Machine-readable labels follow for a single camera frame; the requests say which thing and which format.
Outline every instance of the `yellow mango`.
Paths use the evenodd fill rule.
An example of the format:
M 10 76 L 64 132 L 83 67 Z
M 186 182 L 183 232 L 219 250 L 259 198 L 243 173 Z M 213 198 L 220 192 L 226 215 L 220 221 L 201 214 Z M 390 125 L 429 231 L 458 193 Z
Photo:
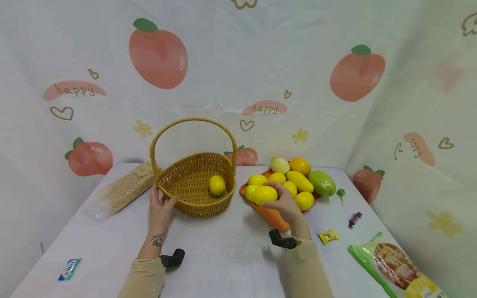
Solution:
M 313 192 L 313 184 L 306 179 L 306 177 L 299 172 L 296 171 L 289 171 L 287 173 L 287 181 L 293 182 L 298 189 L 298 192 L 301 193 L 306 191 L 308 193 Z

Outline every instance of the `bag of grain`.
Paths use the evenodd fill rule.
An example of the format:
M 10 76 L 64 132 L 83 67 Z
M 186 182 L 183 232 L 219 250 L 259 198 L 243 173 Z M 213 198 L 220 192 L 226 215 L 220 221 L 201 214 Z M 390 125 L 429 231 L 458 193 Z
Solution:
M 152 186 L 153 182 L 154 172 L 151 162 L 143 163 L 100 190 L 96 200 L 85 209 L 85 213 L 95 220 L 110 217 L 136 200 Z

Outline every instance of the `forearm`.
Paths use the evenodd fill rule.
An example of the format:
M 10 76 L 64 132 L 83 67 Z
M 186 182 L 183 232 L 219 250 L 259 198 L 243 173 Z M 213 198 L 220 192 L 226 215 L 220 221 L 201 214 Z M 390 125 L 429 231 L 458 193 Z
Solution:
M 137 255 L 137 260 L 155 259 L 161 256 L 162 242 L 164 241 L 165 230 L 157 229 L 150 231 Z
M 163 229 L 149 232 L 118 298 L 157 298 L 161 294 L 166 275 L 160 258 L 163 241 Z
M 292 298 L 333 298 L 316 244 L 305 239 L 295 241 L 297 247 L 285 252 Z
M 301 214 L 297 219 L 290 221 L 290 232 L 293 237 L 311 240 L 308 222 Z

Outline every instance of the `basket handle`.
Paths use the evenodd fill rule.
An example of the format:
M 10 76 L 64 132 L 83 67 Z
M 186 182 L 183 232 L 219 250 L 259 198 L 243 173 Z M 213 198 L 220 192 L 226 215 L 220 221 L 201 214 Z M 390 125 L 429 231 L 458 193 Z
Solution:
M 152 143 L 151 143 L 151 148 L 149 150 L 149 154 L 151 156 L 151 164 L 152 164 L 152 169 L 154 171 L 154 177 L 158 177 L 159 176 L 159 170 L 157 168 L 157 164 L 156 164 L 156 143 L 157 143 L 157 140 L 159 139 L 159 137 L 166 131 L 168 130 L 169 128 L 171 128 L 172 126 L 176 125 L 176 124 L 179 124 L 179 123 L 182 123 L 182 122 L 187 122 L 187 121 L 204 121 L 204 122 L 209 122 L 209 123 L 212 123 L 212 124 L 215 124 L 217 125 L 218 127 L 220 127 L 221 129 L 223 129 L 227 134 L 228 136 L 230 137 L 230 139 L 232 140 L 232 175 L 235 176 L 235 163 L 237 161 L 237 143 L 235 142 L 235 138 L 234 136 L 232 135 L 232 133 L 225 127 L 223 126 L 222 124 L 220 124 L 219 122 L 217 121 L 214 121 L 214 120 L 210 120 L 210 119 L 207 119 L 207 118 L 184 118 L 184 119 L 179 119 L 179 120 L 176 120 L 172 123 L 170 123 L 169 125 L 167 125 L 166 127 L 164 127 L 160 132 L 158 132 L 156 134 L 156 136 L 154 137 L 154 139 L 152 140 Z

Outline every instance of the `beige sleeve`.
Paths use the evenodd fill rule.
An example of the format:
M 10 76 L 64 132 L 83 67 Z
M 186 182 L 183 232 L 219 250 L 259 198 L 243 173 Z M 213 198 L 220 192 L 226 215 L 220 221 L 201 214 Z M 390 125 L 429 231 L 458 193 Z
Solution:
M 166 268 L 161 258 L 135 260 L 118 298 L 157 298 L 164 285 Z
M 333 298 L 316 243 L 298 238 L 295 241 L 297 246 L 285 252 L 292 298 Z

